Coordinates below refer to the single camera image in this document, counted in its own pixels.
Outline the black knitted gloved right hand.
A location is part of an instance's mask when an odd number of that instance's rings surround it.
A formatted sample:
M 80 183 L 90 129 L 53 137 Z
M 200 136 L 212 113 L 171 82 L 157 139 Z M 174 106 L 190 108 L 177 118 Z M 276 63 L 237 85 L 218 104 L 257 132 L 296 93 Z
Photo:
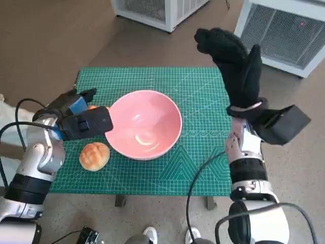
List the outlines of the black knitted gloved right hand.
M 259 102 L 261 48 L 250 52 L 233 33 L 220 28 L 199 28 L 194 36 L 199 52 L 208 54 L 219 68 L 230 105 L 248 108 Z

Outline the bare black left hand, blue tape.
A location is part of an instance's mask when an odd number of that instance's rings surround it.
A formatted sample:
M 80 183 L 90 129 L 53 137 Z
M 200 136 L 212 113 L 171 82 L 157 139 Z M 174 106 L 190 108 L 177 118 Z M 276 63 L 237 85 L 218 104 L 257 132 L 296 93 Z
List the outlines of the bare black left hand, blue tape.
M 64 94 L 61 94 L 57 99 L 51 102 L 46 109 L 54 111 L 58 114 L 58 118 L 64 118 L 80 114 L 88 108 L 88 103 L 93 100 L 97 89 L 87 89 L 80 93 L 74 88 Z

